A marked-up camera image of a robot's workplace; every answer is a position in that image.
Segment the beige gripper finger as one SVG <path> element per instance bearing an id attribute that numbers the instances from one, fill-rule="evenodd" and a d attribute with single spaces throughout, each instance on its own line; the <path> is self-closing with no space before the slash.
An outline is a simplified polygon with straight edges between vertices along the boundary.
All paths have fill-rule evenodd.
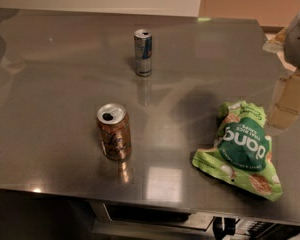
<path id="1" fill-rule="evenodd" d="M 284 50 L 287 29 L 283 28 L 274 37 L 271 37 L 263 45 L 263 50 L 270 53 L 279 53 Z"/>
<path id="2" fill-rule="evenodd" d="M 269 108 L 268 124 L 277 129 L 289 128 L 300 116 L 300 69 L 276 83 Z"/>

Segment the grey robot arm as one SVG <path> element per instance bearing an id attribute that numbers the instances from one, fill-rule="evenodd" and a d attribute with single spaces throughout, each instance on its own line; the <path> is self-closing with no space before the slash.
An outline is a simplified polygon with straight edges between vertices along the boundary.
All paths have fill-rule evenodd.
<path id="1" fill-rule="evenodd" d="M 270 53 L 282 52 L 285 62 L 296 68 L 288 78 L 279 78 L 268 119 L 269 125 L 287 129 L 300 116 L 300 11 L 263 49 Z"/>

